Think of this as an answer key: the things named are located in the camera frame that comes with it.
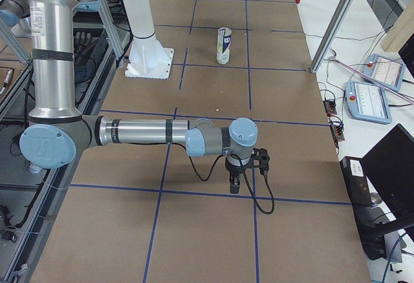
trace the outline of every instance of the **cardboard surface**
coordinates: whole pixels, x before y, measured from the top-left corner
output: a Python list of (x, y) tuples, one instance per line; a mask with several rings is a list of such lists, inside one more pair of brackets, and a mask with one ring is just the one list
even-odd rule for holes
[(30, 281), (141, 281), (157, 198), (157, 193), (71, 187)]
[(302, 33), (253, 30), (249, 32), (249, 47), (250, 66), (254, 68), (307, 70), (312, 63)]
[[(217, 29), (194, 28), (189, 37), (187, 64), (220, 67), (217, 62)], [(248, 67), (245, 30), (232, 30), (230, 60), (223, 67)]]
[(371, 281), (350, 206), (278, 202), (257, 229), (260, 282)]
[(249, 29), (303, 31), (296, 3), (249, 1), (247, 8)]
[[(175, 145), (89, 149), (32, 282), (369, 282), (320, 93), (305, 72), (305, 36), (271, 32), (273, 20), (283, 30), (301, 28), (296, 9), (286, 10), (294, 5), (271, 2), (283, 5), (273, 20), (247, 28), (244, 0), (150, 1), (158, 39), (177, 48), (171, 76), (129, 79), (117, 71), (103, 106), (117, 112), (104, 114), (175, 112), (180, 120), (216, 118), (221, 127), (241, 116), (258, 120), (276, 211), (255, 209), (243, 179), (240, 195), (228, 193), (224, 158), (202, 183)], [(275, 8), (251, 6), (253, 13)], [(192, 25), (242, 29), (227, 66), (215, 62), (215, 29)], [(195, 159), (203, 176), (214, 159)], [(247, 175), (268, 209), (259, 173)]]
[(316, 76), (308, 72), (252, 70), (252, 115), (260, 120), (328, 124)]
[(178, 104), (182, 66), (172, 66), (169, 79), (126, 78), (126, 65), (116, 71), (103, 110), (173, 114)]

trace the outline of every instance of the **white desk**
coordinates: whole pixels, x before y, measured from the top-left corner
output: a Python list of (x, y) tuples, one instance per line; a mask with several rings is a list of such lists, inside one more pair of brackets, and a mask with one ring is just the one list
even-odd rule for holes
[[(310, 35), (323, 36), (338, 2), (339, 0), (301, 0), (301, 3), (298, 5), (298, 9), (304, 32)], [(341, 28), (337, 33), (337, 36), (362, 39), (369, 36), (375, 36), (381, 31), (382, 27), (367, 1), (354, 0), (341, 25)], [(315, 55), (320, 41), (320, 37), (307, 36), (307, 44), (312, 57)], [(374, 46), (373, 41), (374, 38), (366, 39), (364, 41), (336, 38), (332, 44), (332, 48), (337, 53), (337, 59), (347, 63), (348, 65), (353, 65), (360, 63), (369, 47)], [(383, 54), (393, 59), (399, 58), (397, 53), (384, 52), (380, 42), (375, 47), (373, 53)], [(330, 83), (344, 88), (345, 84), (349, 81), (351, 74), (352, 73), (350, 71), (345, 70), (336, 63), (329, 63)], [(340, 89), (337, 89), (326, 82), (327, 61), (325, 61), (319, 69), (317, 78), (318, 81), (325, 83), (327, 89), (334, 92), (337, 98), (343, 96), (343, 92)], [(413, 81), (413, 78), (408, 71), (406, 71), (404, 78)], [(353, 76), (353, 79), (361, 80), (358, 76)], [(414, 85), (403, 83), (400, 92), (413, 96)], [(327, 93), (327, 98), (331, 98), (331, 94)], [(406, 104), (404, 100), (394, 97), (390, 93), (387, 93), (387, 98), (390, 104)], [(391, 130), (391, 128), (398, 123), (401, 123), (409, 131), (409, 133), (414, 135), (414, 106), (391, 108), (391, 117), (393, 119), (392, 124), (381, 125), (377, 123), (369, 123), (368, 121), (354, 120), (350, 117), (346, 105), (342, 108), (342, 99), (336, 100), (336, 103), (336, 109), (339, 113), (339, 117), (343, 120), (345, 127), (345, 141), (340, 142), (340, 152), (338, 155), (339, 159), (342, 159), (344, 156), (363, 157), (383, 136)], [(389, 211), (385, 205), (381, 206), (383, 211)], [(388, 217), (390, 219), (394, 219), (392, 215), (388, 215)], [(404, 241), (408, 243), (406, 250), (413, 252), (414, 244), (408, 236), (404, 237)], [(374, 282), (377, 280), (381, 281), (386, 261), (384, 259), (376, 261), (370, 261), (367, 259), (367, 262), (372, 280), (374, 280)], [(403, 263), (396, 264), (394, 269), (403, 269), (403, 272), (396, 274), (395, 272), (388, 271), (386, 282), (397, 282), (399, 280), (414, 282), (413, 257), (403, 255)]]

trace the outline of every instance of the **black monitor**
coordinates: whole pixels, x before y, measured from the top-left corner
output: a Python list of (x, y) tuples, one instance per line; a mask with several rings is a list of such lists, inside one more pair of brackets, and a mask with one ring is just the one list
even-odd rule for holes
[(405, 229), (414, 240), (414, 138), (396, 125), (362, 159), (362, 169), (397, 218), (372, 236)]

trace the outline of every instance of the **black cable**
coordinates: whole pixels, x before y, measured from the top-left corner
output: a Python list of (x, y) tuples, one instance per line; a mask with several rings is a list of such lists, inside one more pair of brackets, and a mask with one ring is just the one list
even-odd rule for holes
[(394, 7), (391, 9), (391, 11), (389, 12), (389, 14), (388, 14), (388, 16), (387, 16), (387, 18), (386, 18), (386, 20), (384, 21), (384, 24), (382, 25), (382, 26), (385, 26), (386, 25), (386, 23), (387, 23), (387, 21), (388, 21), (388, 18), (391, 16), (391, 14), (394, 12), (394, 9), (397, 7), (397, 5), (398, 5), (398, 3), (400, 2), (400, 0), (397, 0), (397, 2), (395, 2), (395, 5), (394, 5)]
[[(133, 145), (167, 145), (167, 143), (127, 143), (127, 144), (133, 144)], [(179, 147), (182, 147), (184, 150), (186, 150), (186, 147), (183, 146), (183, 144), (180, 143), (172, 143), (172, 145), (177, 145)], [(210, 167), (210, 171), (208, 172), (208, 175), (206, 178), (203, 178), (200, 173), (198, 172), (197, 168), (195, 167), (193, 158), (191, 158), (190, 156), (188, 156), (188, 159), (190, 160), (191, 166), (193, 167), (194, 173), (197, 175), (197, 177), (199, 178), (200, 181), (202, 182), (207, 182), (211, 175), (213, 174), (215, 165), (217, 165), (217, 162), (220, 160), (220, 158), (223, 157), (222, 155), (218, 155), (216, 157), (216, 159), (214, 160), (212, 166)]]
[(23, 107), (24, 118), (25, 118), (25, 129), (28, 128), (28, 94), (30, 90), (30, 85), (32, 84), (33, 73), (34, 73), (34, 70), (32, 67), (32, 70), (29, 72), (28, 81), (27, 81), (26, 88), (25, 88), (25, 102), (24, 102), (24, 107)]
[(414, 104), (389, 104), (389, 107), (409, 107)]
[(398, 244), (398, 243), (400, 243), (401, 239), (402, 239), (402, 238), (403, 238), (406, 234), (407, 234), (407, 233), (403, 233), (402, 235), (400, 235), (400, 236), (398, 237), (397, 241), (395, 241), (394, 246), (393, 246), (393, 248), (392, 248), (391, 252), (389, 253), (389, 257), (388, 257), (388, 261), (387, 261), (387, 266), (386, 266), (386, 268), (385, 268), (385, 270), (384, 270), (384, 275), (382, 276), (382, 281), (381, 281), (381, 283), (385, 283), (385, 281), (386, 281), (386, 277), (387, 277), (388, 267), (389, 267), (389, 264), (391, 263), (391, 258), (393, 257), (393, 253), (394, 253), (394, 251), (395, 251), (395, 248), (397, 247), (397, 244)]
[(257, 198), (256, 198), (256, 196), (255, 196), (255, 195), (254, 195), (254, 193), (253, 193), (253, 190), (252, 190), (252, 188), (251, 188), (251, 186), (250, 186), (250, 183), (248, 182), (248, 178), (247, 178), (247, 175), (246, 175), (246, 169), (245, 169), (245, 167), (244, 167), (244, 165), (243, 165), (243, 162), (241, 161), (241, 158), (240, 158), (238, 155), (236, 155), (236, 154), (231, 154), (230, 156), (231, 156), (232, 158), (237, 159), (237, 161), (239, 162), (240, 168), (241, 168), (241, 170), (242, 170), (242, 172), (243, 172), (243, 177), (245, 178), (246, 186), (247, 186), (247, 188), (248, 188), (248, 191), (249, 191), (250, 195), (252, 196), (253, 202), (254, 202), (254, 204), (256, 205), (256, 207), (257, 207), (257, 208), (259, 209), (259, 211), (261, 211), (263, 214), (266, 214), (266, 215), (270, 215), (270, 214), (272, 214), (272, 213), (273, 213), (273, 211), (274, 211), (274, 197), (273, 197), (272, 190), (271, 190), (271, 188), (270, 188), (270, 186), (269, 186), (269, 183), (268, 183), (267, 173), (265, 172), (265, 173), (263, 174), (263, 178), (265, 179), (265, 184), (266, 184), (267, 190), (268, 190), (268, 192), (269, 192), (270, 198), (271, 198), (271, 200), (272, 200), (272, 208), (271, 208), (269, 211), (264, 210), (264, 209), (263, 209), (263, 208), (259, 205), (259, 202), (257, 202)]
[(378, 215), (376, 218), (374, 218), (373, 220), (369, 220), (367, 223), (372, 223), (372, 222), (374, 222), (375, 220), (378, 220), (380, 217), (383, 217), (384, 215), (387, 215), (387, 214), (390, 214), (390, 213), (395, 213), (395, 212), (399, 212), (399, 211), (402, 211), (402, 210), (396, 210), (396, 211), (390, 211), (390, 212), (386, 212), (386, 213), (382, 213), (381, 215)]

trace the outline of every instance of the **screen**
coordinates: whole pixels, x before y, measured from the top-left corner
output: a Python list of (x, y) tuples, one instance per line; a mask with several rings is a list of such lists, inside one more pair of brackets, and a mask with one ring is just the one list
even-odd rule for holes
[[(414, 138), (401, 124), (361, 159), (361, 165), (395, 217), (414, 213)], [(414, 227), (406, 231), (414, 240)]]
[(358, 111), (361, 115), (387, 118), (380, 87), (355, 83)]

